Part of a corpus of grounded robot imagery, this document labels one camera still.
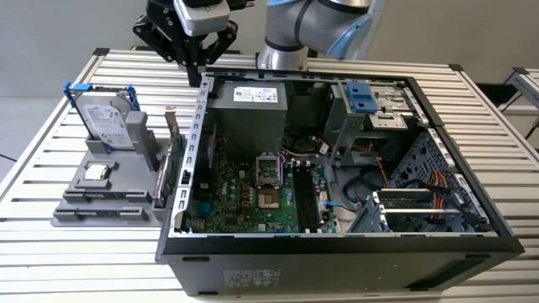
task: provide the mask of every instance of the aluminum extrusion table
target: aluminum extrusion table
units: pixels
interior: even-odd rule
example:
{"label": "aluminum extrusion table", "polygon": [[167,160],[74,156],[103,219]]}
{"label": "aluminum extrusion table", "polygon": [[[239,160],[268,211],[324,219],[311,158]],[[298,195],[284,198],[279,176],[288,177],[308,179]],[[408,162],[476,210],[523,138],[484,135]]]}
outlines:
{"label": "aluminum extrusion table", "polygon": [[539,109],[539,69],[514,68],[506,80]]}
{"label": "aluminum extrusion table", "polygon": [[[255,68],[252,56],[226,55],[220,67]],[[454,66],[311,59],[310,71],[415,77],[487,193],[522,238],[526,253],[440,293],[263,296],[223,301],[475,303],[539,302],[539,155]],[[198,89],[187,75],[150,51],[95,53],[75,82],[136,86],[148,126],[167,136],[163,116],[176,110],[191,125]],[[156,228],[55,228],[50,225],[76,167],[86,130],[66,98],[0,185],[0,302],[188,302],[167,266],[155,264]]]}

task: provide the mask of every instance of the label sticker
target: label sticker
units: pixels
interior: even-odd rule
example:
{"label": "label sticker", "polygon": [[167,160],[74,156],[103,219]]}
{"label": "label sticker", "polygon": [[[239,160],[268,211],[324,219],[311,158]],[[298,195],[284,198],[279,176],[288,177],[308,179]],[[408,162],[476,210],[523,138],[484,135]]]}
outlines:
{"label": "label sticker", "polygon": [[271,87],[238,86],[234,89],[234,101],[278,103],[278,89]]}
{"label": "label sticker", "polygon": [[366,163],[372,163],[372,161],[376,161],[376,154],[371,152],[359,152],[359,151],[352,151],[352,161],[354,164],[366,164]]}
{"label": "label sticker", "polygon": [[327,145],[326,143],[324,144],[322,144],[322,147],[320,147],[320,154],[327,154],[328,153],[328,149],[330,149],[330,145]]}
{"label": "label sticker", "polygon": [[120,111],[111,105],[84,106],[94,131],[114,148],[134,147]]}
{"label": "label sticker", "polygon": [[280,270],[223,270],[227,287],[278,286]]}

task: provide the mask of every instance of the black cable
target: black cable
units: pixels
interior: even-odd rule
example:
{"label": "black cable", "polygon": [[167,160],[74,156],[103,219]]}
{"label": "black cable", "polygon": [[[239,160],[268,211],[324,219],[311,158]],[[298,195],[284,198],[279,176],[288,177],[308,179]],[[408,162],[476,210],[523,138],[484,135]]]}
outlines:
{"label": "black cable", "polygon": [[534,134],[535,129],[536,129],[535,126],[530,129],[528,133],[527,133],[526,136],[524,136],[524,139],[526,139],[526,140],[530,139],[531,135]]}
{"label": "black cable", "polygon": [[412,179],[406,181],[402,185],[396,186],[396,188],[407,188],[410,185],[418,183],[419,186],[423,186],[424,182],[420,179]]}
{"label": "black cable", "polygon": [[352,197],[350,197],[350,195],[348,195],[348,188],[355,184],[355,183],[359,183],[360,185],[363,185],[364,187],[367,187],[370,190],[372,190],[372,191],[378,191],[380,188],[382,188],[382,186],[378,186],[378,185],[375,185],[375,184],[372,184],[368,180],[364,180],[363,179],[363,177],[364,177],[364,175],[367,175],[371,171],[378,171],[378,166],[376,165],[370,165],[370,166],[366,166],[360,171],[359,171],[359,173],[358,173],[358,175],[354,177],[354,178],[351,178],[346,183],[344,183],[344,185],[343,185],[343,188],[342,188],[342,194],[343,194],[343,197],[350,201],[350,202],[352,202],[352,203],[366,203],[367,202],[367,200],[366,199],[362,199],[358,195],[356,195],[356,198],[352,198]]}
{"label": "black cable", "polygon": [[4,159],[11,160],[11,161],[13,161],[13,162],[16,162],[16,161],[17,161],[17,159],[13,159],[12,157],[5,156],[5,155],[3,155],[1,153],[0,153],[0,157],[1,157],[1,158],[4,158]]}
{"label": "black cable", "polygon": [[520,97],[522,97],[522,93],[518,95],[516,98],[512,99],[511,102],[508,102],[507,106],[500,110],[500,112],[504,112],[506,109],[515,103],[515,101],[520,99]]}

